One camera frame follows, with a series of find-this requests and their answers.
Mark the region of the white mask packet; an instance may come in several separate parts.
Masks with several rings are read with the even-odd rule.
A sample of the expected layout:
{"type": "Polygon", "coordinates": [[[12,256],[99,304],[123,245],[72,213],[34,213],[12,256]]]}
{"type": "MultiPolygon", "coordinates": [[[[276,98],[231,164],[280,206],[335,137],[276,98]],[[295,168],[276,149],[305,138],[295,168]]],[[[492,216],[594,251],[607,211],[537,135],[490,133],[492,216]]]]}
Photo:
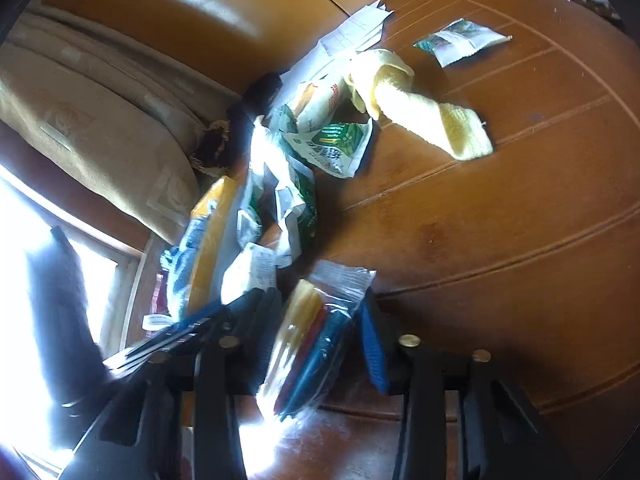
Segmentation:
{"type": "Polygon", "coordinates": [[[222,276],[220,300],[231,304],[254,288],[268,290],[277,283],[274,250],[248,243],[222,276]]]}

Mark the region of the colourful cloth pack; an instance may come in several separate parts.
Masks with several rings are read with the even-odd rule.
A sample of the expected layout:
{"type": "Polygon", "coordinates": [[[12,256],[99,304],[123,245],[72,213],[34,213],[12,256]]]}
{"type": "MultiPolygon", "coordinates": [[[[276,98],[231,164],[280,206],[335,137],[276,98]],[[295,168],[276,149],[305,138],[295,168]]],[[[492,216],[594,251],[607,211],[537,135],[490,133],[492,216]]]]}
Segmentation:
{"type": "Polygon", "coordinates": [[[265,420],[295,420],[321,403],[337,378],[375,277],[375,270],[320,260],[297,282],[256,394],[265,420]]]}

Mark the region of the blue towel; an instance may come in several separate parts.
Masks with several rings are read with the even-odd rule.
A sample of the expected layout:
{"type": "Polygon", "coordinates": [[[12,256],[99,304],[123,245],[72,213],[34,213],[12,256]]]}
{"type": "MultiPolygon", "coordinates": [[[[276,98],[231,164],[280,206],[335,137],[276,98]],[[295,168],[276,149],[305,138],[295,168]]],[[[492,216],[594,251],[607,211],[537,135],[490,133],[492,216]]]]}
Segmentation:
{"type": "Polygon", "coordinates": [[[194,218],[177,246],[165,249],[160,267],[167,273],[167,309],[175,321],[184,317],[191,292],[191,275],[198,258],[209,216],[194,218]]]}

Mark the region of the green white sachet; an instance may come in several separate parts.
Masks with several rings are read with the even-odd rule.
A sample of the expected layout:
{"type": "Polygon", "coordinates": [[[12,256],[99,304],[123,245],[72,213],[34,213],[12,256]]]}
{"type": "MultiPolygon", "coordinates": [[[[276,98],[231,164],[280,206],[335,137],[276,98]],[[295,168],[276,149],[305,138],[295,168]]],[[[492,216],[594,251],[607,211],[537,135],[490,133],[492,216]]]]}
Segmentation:
{"type": "Polygon", "coordinates": [[[373,132],[373,122],[334,122],[318,130],[303,132],[286,105],[271,115],[276,128],[298,158],[339,179],[350,179],[363,159],[373,132]]]}

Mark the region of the yellow towel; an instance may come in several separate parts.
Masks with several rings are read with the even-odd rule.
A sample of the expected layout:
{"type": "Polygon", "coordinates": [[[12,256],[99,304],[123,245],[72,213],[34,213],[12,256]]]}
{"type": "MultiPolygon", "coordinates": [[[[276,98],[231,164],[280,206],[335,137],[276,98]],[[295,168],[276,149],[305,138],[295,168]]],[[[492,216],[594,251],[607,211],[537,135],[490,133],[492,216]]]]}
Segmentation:
{"type": "Polygon", "coordinates": [[[455,160],[477,159],[494,151],[474,110],[413,92],[413,78],[412,68],[386,49],[356,54],[344,75],[352,104],[372,119],[384,116],[455,160]]]}

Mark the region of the red foil pouch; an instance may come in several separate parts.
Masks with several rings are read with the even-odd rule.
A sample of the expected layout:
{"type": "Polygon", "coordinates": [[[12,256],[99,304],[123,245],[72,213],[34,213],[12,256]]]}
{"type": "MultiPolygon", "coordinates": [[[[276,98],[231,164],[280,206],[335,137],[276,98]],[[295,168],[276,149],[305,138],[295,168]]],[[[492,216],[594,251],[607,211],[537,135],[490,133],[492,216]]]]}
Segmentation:
{"type": "Polygon", "coordinates": [[[150,327],[160,326],[160,316],[166,313],[166,274],[160,272],[156,274],[156,284],[152,295],[148,325],[150,327]]]}

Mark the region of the white box with yellow tape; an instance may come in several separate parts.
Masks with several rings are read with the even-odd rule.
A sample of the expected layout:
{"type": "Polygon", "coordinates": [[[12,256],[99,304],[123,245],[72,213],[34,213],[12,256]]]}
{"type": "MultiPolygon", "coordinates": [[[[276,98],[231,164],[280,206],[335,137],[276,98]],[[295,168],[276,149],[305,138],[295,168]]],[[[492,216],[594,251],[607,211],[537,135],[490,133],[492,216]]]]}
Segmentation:
{"type": "Polygon", "coordinates": [[[191,292],[183,318],[198,312],[208,303],[224,231],[227,229],[238,189],[239,185],[235,180],[221,177],[205,192],[190,212],[189,223],[192,219],[203,216],[209,216],[209,222],[191,275],[191,292]]]}

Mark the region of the dark fringed cloth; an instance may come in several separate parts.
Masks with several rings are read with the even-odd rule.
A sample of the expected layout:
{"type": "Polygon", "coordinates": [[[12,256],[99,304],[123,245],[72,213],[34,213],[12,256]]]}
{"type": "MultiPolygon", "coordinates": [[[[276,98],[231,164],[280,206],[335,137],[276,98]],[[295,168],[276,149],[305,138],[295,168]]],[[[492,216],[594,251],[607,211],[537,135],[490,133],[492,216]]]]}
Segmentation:
{"type": "Polygon", "coordinates": [[[266,73],[254,81],[239,102],[227,110],[227,118],[217,120],[190,156],[190,164],[197,174],[217,177],[232,169],[250,149],[254,121],[265,116],[282,87],[277,73],[266,73]]]}

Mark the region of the yellow foil packet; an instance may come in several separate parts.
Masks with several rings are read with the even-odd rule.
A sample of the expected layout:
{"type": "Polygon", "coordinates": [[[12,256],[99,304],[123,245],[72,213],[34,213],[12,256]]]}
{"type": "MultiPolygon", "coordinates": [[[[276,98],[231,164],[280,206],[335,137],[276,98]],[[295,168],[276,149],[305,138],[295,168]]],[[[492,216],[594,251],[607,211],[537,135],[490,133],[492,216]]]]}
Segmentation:
{"type": "Polygon", "coordinates": [[[296,95],[288,103],[296,120],[297,131],[317,131],[327,125],[346,92],[345,79],[340,72],[300,84],[296,95]]]}

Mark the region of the tan patterned curtain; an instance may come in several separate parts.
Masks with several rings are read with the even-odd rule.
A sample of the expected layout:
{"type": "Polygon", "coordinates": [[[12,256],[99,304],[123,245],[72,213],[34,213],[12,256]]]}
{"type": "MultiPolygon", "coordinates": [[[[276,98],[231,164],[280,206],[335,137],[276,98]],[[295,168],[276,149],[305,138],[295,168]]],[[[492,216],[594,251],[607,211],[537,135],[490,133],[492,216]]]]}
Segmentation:
{"type": "Polygon", "coordinates": [[[93,193],[175,243],[190,157],[239,95],[174,58],[31,3],[1,45],[1,119],[93,193]]]}

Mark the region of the yellow wooden cabinet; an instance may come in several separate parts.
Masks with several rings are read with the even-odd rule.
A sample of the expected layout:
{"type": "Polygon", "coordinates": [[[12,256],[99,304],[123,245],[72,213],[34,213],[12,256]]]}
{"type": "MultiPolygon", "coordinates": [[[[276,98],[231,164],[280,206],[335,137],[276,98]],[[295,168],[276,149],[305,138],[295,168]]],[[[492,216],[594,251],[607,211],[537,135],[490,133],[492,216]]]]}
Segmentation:
{"type": "Polygon", "coordinates": [[[375,0],[42,0],[165,53],[241,93],[284,72],[375,0]]]}

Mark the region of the stack of white papers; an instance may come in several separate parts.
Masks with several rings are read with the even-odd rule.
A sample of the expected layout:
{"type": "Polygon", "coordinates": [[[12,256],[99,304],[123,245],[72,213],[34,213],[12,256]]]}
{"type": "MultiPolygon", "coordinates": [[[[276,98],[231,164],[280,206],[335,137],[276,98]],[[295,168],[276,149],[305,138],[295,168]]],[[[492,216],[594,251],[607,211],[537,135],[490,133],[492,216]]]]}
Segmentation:
{"type": "Polygon", "coordinates": [[[322,36],[316,45],[281,76],[284,84],[311,80],[333,62],[366,50],[382,38],[386,18],[393,11],[381,0],[363,6],[336,29],[322,36]]]}

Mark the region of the small photo print sachet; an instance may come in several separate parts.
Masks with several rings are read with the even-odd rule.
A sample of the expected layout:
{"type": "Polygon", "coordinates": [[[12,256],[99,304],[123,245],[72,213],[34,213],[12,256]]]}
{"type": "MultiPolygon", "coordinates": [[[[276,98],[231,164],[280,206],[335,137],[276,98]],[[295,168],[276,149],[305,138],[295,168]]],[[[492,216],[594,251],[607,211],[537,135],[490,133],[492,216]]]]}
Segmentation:
{"type": "Polygon", "coordinates": [[[506,44],[512,36],[504,36],[491,28],[459,18],[441,30],[433,32],[413,44],[413,47],[436,58],[441,68],[470,58],[481,50],[506,44]]]}

